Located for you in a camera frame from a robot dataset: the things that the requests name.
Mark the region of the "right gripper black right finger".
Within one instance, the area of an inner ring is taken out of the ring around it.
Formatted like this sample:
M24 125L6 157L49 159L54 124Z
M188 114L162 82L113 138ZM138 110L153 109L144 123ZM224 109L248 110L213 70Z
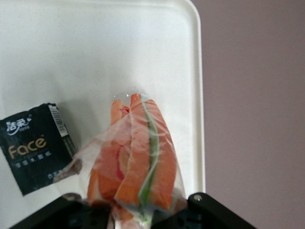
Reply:
M153 229L254 229L255 227L206 193L187 199L187 207L161 219L154 213Z

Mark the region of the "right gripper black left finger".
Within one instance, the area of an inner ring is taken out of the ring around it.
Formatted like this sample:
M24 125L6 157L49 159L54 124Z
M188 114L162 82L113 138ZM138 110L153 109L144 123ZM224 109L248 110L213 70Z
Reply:
M111 229L108 207L93 208L75 193L65 194L25 219L12 229Z

